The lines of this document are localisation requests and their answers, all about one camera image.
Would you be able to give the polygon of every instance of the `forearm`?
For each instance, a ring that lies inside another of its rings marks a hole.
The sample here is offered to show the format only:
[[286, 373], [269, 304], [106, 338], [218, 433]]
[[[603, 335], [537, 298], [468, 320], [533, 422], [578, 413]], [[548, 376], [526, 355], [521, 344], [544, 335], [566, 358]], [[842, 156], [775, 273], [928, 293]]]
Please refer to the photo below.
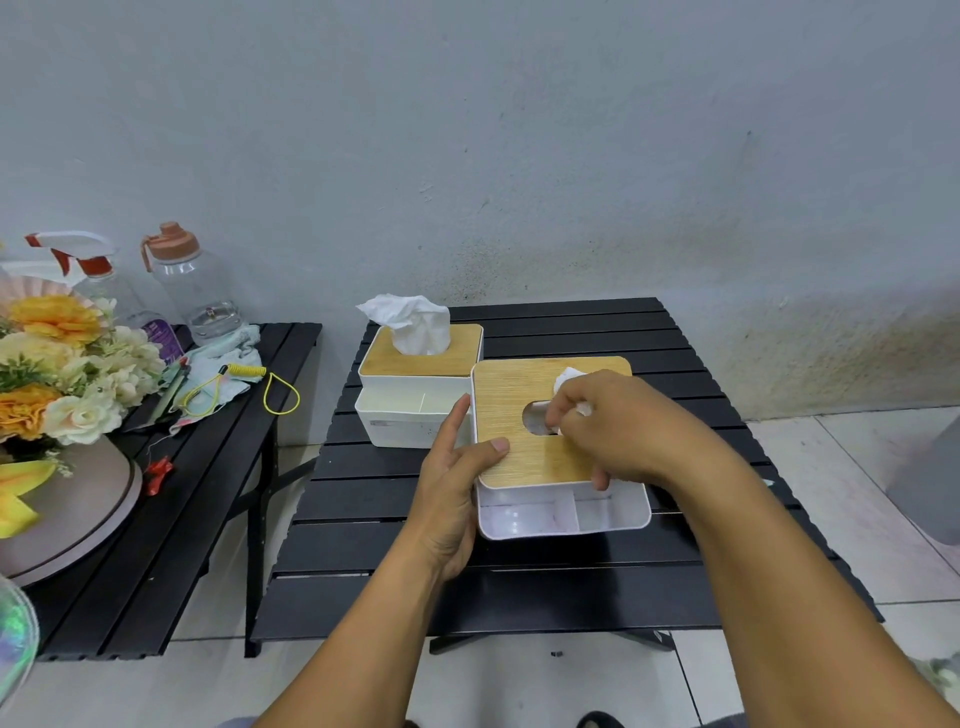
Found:
[[436, 570], [401, 534], [340, 624], [256, 728], [402, 725], [438, 586]]
[[752, 726], [960, 725], [746, 463], [724, 452], [691, 477], [673, 490]]

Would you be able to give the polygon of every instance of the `left hand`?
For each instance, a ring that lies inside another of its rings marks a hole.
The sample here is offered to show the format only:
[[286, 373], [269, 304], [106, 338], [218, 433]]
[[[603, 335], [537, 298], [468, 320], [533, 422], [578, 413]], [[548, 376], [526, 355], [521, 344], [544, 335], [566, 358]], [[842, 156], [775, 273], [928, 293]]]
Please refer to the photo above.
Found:
[[460, 573], [473, 551], [473, 481], [510, 450], [510, 443], [502, 437], [454, 449], [457, 430], [469, 407], [470, 397], [463, 395], [440, 425], [433, 448], [420, 466], [410, 515], [400, 534], [403, 541], [412, 543], [427, 556], [443, 581]]

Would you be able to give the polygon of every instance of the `white tissue box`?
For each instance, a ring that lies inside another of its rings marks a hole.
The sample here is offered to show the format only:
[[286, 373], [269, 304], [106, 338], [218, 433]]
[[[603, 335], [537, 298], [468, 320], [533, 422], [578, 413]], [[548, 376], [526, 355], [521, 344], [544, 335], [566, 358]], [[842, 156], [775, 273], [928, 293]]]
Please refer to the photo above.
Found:
[[535, 419], [528, 420], [528, 405], [549, 401], [567, 367], [631, 374], [630, 363], [620, 356], [491, 359], [473, 368], [473, 442], [510, 440], [507, 456], [477, 478], [480, 531], [488, 539], [619, 531], [643, 528], [651, 520], [643, 483], [614, 480], [608, 490], [595, 491], [586, 453], [563, 435], [534, 434], [545, 430], [528, 428]]
[[[401, 354], [380, 327], [363, 361], [356, 410], [378, 448], [430, 449], [453, 405], [470, 391], [470, 370], [483, 358], [483, 327], [452, 324], [450, 346], [431, 356]], [[457, 445], [472, 432], [468, 412]]]

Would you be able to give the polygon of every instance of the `black table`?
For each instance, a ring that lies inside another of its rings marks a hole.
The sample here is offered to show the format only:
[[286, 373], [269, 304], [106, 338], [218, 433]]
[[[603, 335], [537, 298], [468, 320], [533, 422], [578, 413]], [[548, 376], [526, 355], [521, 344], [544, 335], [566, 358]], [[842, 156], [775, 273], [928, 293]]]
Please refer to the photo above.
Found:
[[[764, 478], [790, 515], [879, 613], [830, 550], [707, 367], [657, 299], [464, 306], [455, 322], [484, 327], [489, 359], [619, 354], [668, 397], [713, 427]], [[317, 469], [270, 577], [252, 638], [330, 634], [376, 569], [410, 506], [426, 450], [370, 444], [354, 410], [369, 326], [321, 449]], [[660, 641], [650, 630], [718, 628], [707, 573], [676, 503], [649, 488], [641, 530], [518, 541], [478, 539], [467, 568], [444, 588], [430, 624], [440, 651], [461, 639], [516, 632], [605, 631]]]
[[[263, 365], [294, 381], [320, 335], [320, 324], [266, 324]], [[191, 342], [181, 327], [184, 348]], [[169, 455], [175, 469], [159, 494], [142, 497], [109, 538], [76, 564], [27, 587], [40, 623], [40, 660], [141, 658], [166, 649], [224, 525], [248, 517], [247, 636], [263, 593], [263, 545], [270, 496], [305, 476], [313, 463], [278, 475], [276, 415], [263, 407], [267, 382], [176, 437], [114, 434], [110, 439], [141, 468]], [[289, 394], [272, 387], [271, 409]], [[152, 407], [151, 403], [142, 406]], [[256, 487], [240, 495], [262, 456]], [[247, 640], [246, 654], [259, 644]]]

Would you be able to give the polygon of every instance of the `yellow cord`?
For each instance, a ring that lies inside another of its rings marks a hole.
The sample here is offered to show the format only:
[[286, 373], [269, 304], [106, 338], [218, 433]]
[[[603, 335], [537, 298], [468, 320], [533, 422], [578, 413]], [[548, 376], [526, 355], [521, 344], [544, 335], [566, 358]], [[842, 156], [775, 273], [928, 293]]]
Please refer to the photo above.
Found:
[[[245, 364], [227, 364], [227, 366], [224, 369], [227, 370], [226, 371], [227, 374], [234, 375], [234, 376], [267, 376], [269, 375], [269, 377], [267, 378], [267, 386], [263, 390], [263, 408], [272, 415], [278, 415], [278, 416], [289, 415], [291, 412], [297, 409], [297, 407], [300, 406], [300, 392], [297, 391], [297, 387], [295, 387], [293, 384], [286, 381], [282, 377], [275, 375], [273, 372], [268, 372], [266, 367], [251, 367]], [[208, 414], [210, 414], [217, 406], [217, 399], [220, 395], [220, 380], [223, 378], [223, 376], [224, 376], [224, 370], [221, 370], [220, 372], [212, 376], [210, 379], [205, 381], [200, 386], [194, 387], [189, 392], [187, 392], [186, 396], [183, 398], [183, 402], [180, 404], [180, 409], [183, 410], [183, 414], [189, 417], [206, 417]], [[267, 404], [267, 395], [270, 393], [270, 387], [274, 383], [274, 379], [279, 381], [281, 384], [285, 384], [287, 387], [290, 388], [290, 390], [295, 395], [297, 395], [297, 401], [294, 402], [294, 406], [292, 406], [290, 409], [284, 410], [283, 412], [277, 412], [276, 410], [271, 409], [270, 405]], [[203, 412], [191, 412], [187, 405], [194, 397], [200, 394], [201, 390], [203, 390], [204, 387], [207, 384], [209, 384], [211, 381], [215, 381], [216, 383], [213, 385], [213, 397], [211, 398], [210, 406]]]

